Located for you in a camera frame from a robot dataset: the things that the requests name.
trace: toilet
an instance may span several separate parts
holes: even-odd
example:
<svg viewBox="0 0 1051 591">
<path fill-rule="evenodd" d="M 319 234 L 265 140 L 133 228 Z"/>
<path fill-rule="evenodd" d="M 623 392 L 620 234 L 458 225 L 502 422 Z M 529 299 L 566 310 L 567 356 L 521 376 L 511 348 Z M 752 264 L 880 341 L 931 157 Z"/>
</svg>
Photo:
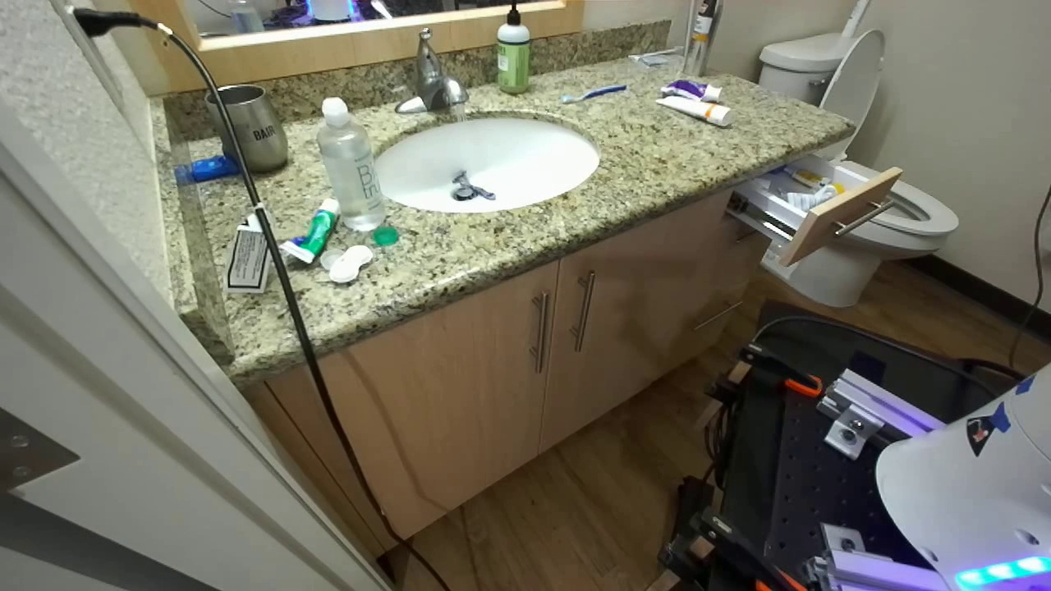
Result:
<svg viewBox="0 0 1051 591">
<path fill-rule="evenodd" d="M 828 110 L 837 110 L 854 121 L 854 134 L 863 125 L 880 71 L 885 71 L 885 33 L 869 30 L 858 39 L 843 33 L 824 33 L 793 42 L 775 42 L 761 49 L 759 86 L 819 100 Z M 819 159 L 830 163 L 843 177 L 877 177 L 877 169 L 846 159 L 843 149 L 854 140 L 843 138 L 830 146 L 815 149 Z M 810 254 L 785 264 L 779 248 L 785 241 L 772 240 L 761 254 L 761 264 L 785 279 L 796 292 L 830 306 L 846 309 L 861 299 L 869 274 L 885 260 L 912 260 L 938 248 L 938 241 L 960 225 L 960 215 L 937 196 L 919 187 L 897 181 L 891 187 L 891 207 Z"/>
</svg>

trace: white sink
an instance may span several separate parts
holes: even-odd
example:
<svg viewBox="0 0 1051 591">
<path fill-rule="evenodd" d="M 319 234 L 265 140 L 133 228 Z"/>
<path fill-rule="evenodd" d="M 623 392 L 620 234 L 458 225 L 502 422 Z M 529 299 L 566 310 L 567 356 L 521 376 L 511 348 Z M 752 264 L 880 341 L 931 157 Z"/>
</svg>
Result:
<svg viewBox="0 0 1051 591">
<path fill-rule="evenodd" d="M 580 187 L 596 167 L 597 149 L 579 130 L 508 115 L 424 129 L 379 154 L 387 199 L 440 213 L 532 207 Z"/>
</svg>

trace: toilet tank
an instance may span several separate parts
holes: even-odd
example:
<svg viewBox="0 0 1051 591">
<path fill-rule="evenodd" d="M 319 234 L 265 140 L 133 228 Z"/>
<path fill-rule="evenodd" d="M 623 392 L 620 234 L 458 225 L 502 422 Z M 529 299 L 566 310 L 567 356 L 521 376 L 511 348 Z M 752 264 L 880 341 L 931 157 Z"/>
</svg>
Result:
<svg viewBox="0 0 1051 591">
<path fill-rule="evenodd" d="M 846 45 L 840 33 L 772 42 L 759 52 L 759 86 L 819 103 Z"/>
</svg>

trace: baseboard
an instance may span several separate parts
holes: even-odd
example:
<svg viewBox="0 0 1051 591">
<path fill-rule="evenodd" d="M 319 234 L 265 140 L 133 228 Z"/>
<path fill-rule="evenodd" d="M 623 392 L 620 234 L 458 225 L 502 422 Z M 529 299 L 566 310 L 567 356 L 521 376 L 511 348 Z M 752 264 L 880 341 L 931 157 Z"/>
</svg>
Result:
<svg viewBox="0 0 1051 591">
<path fill-rule="evenodd" d="M 949 264 L 946 260 L 937 260 L 937 254 L 924 254 L 924 260 L 910 260 L 910 264 L 915 264 L 919 272 L 946 281 L 949 289 L 974 299 L 979 306 L 999 310 L 1003 319 L 1008 320 L 1020 320 L 1031 309 L 1028 302 L 1016 299 L 1013 292 L 999 289 L 999 284 L 988 284 L 982 281 L 979 274 L 960 268 L 960 264 Z M 1047 310 L 1031 310 L 1028 319 L 1028 332 L 1034 337 L 1043 337 L 1051 334 L 1051 314 Z"/>
</svg>

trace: granite countertop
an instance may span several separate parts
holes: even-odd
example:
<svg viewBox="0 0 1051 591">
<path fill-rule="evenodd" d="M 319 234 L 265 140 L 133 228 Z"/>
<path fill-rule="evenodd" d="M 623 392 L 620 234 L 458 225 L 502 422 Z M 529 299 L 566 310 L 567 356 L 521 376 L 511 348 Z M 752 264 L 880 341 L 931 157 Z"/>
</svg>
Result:
<svg viewBox="0 0 1051 591">
<path fill-rule="evenodd" d="M 851 130 L 837 115 L 779 99 L 733 76 L 713 77 L 733 109 L 733 129 L 713 129 L 658 103 L 658 89 L 667 77 L 674 76 L 620 59 L 534 76 L 529 94 L 502 94 L 494 86 L 474 89 L 463 109 L 465 117 L 548 117 L 591 138 L 601 154 L 596 177 L 566 196 L 505 213 L 424 213 L 390 199 L 387 219 L 401 228 L 401 241 L 380 248 L 357 281 L 333 284 L 321 264 L 291 268 L 291 289 L 319 353 L 563 260 Z M 631 89 L 563 103 L 563 94 L 610 80 L 627 80 Z M 379 149 L 403 130 L 438 125 L 433 115 L 393 115 L 390 103 L 356 110 L 356 121 L 366 125 Z M 312 210 L 326 196 L 317 129 L 319 121 L 285 121 L 291 159 L 279 175 L 261 177 L 261 193 L 279 235 L 304 234 Z M 221 143 L 207 138 L 179 149 L 207 157 Z M 204 241 L 212 241 L 212 268 L 207 272 L 218 272 L 221 281 L 233 225 L 249 210 L 246 193 L 235 181 L 218 181 L 182 190 L 182 199 L 202 204 Z M 346 228 L 333 240 L 334 248 L 352 241 L 366 240 Z M 265 296 L 207 292 L 196 299 L 212 299 L 228 310 L 230 356 L 218 353 L 218 362 L 233 379 L 249 384 L 303 363 L 275 279 Z"/>
</svg>

